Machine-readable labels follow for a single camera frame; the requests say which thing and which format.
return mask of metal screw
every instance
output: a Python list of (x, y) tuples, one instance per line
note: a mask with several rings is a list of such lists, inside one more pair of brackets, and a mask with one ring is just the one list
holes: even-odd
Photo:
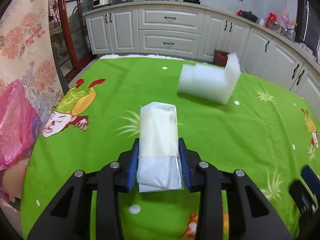
[(236, 170), (236, 175), (238, 177), (243, 177), (244, 176), (244, 171), (243, 170)]
[(116, 169), (120, 166), (120, 163), (119, 162), (112, 162), (110, 163), (110, 167), (113, 168), (113, 169)]
[(81, 171), (81, 170), (75, 172), (75, 176), (76, 176), (77, 178), (82, 177), (82, 175), (83, 175), (83, 171)]
[(199, 166), (203, 169), (208, 168), (209, 164), (207, 162), (199, 162)]

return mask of cartoon character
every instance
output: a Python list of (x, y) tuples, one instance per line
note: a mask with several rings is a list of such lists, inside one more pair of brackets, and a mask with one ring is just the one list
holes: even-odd
[(88, 129), (88, 116), (79, 116), (89, 105), (95, 100), (97, 92), (95, 85), (101, 84), (105, 79), (98, 79), (89, 85), (89, 91), (81, 90), (74, 91), (83, 83), (83, 79), (76, 82), (76, 86), (71, 88), (68, 93), (62, 98), (59, 105), (52, 112), (47, 124), (42, 131), (42, 135), (47, 138), (53, 134), (63, 131), (69, 125), (74, 125), (80, 130)]
[(311, 120), (311, 118), (309, 117), (309, 113), (307, 110), (304, 110), (301, 108), (301, 111), (304, 113), (305, 117), (305, 121), (306, 121), (306, 125), (308, 127), (308, 131), (311, 132), (312, 134), (312, 139), (311, 139), (311, 145), (312, 146), (316, 146), (317, 148), (319, 148), (319, 143), (318, 143), (318, 132), (316, 131), (316, 126), (313, 123), (313, 121)]
[[(195, 213), (190, 214), (190, 220), (187, 225), (186, 231), (183, 233), (181, 238), (195, 238), (196, 230), (198, 224), (199, 215)], [(229, 215), (226, 212), (223, 212), (223, 233), (229, 233)]]

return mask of white cabinet door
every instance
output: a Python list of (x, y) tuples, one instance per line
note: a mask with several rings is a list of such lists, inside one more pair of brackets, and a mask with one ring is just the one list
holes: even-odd
[(168, 30), (201, 34), (204, 10), (177, 5), (140, 5), (139, 30)]
[(196, 58), (200, 35), (164, 30), (139, 30), (141, 53)]
[(257, 76), (262, 71), (264, 56), (272, 37), (252, 27), (240, 60), (241, 70)]
[(290, 90), (303, 65), (303, 59), (289, 46), (273, 39), (267, 47), (260, 78)]
[(206, 11), (198, 59), (213, 61), (215, 49), (222, 50), (227, 35), (229, 17)]
[(320, 74), (305, 62), (291, 92), (304, 98), (312, 107), (320, 121)]
[(85, 20), (92, 54), (113, 53), (108, 11), (89, 14)]
[(125, 6), (108, 12), (113, 52), (139, 52), (138, 7)]
[(238, 59), (241, 60), (250, 28), (250, 25), (231, 18), (222, 50), (229, 53), (236, 53)]

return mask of cartoon hand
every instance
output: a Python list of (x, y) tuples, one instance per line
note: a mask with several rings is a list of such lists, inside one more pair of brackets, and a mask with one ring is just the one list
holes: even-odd
[(80, 130), (86, 131), (88, 129), (88, 120), (87, 119), (80, 120), (75, 124), (75, 127), (80, 128)]

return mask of white package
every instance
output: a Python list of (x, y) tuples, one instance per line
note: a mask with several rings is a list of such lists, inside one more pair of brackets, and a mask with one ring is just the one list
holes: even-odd
[(204, 64), (195, 66), (184, 64), (179, 78), (178, 92), (226, 105), (240, 73), (240, 64), (235, 53), (228, 55), (224, 69)]
[(182, 189), (176, 107), (153, 102), (140, 110), (139, 192)]

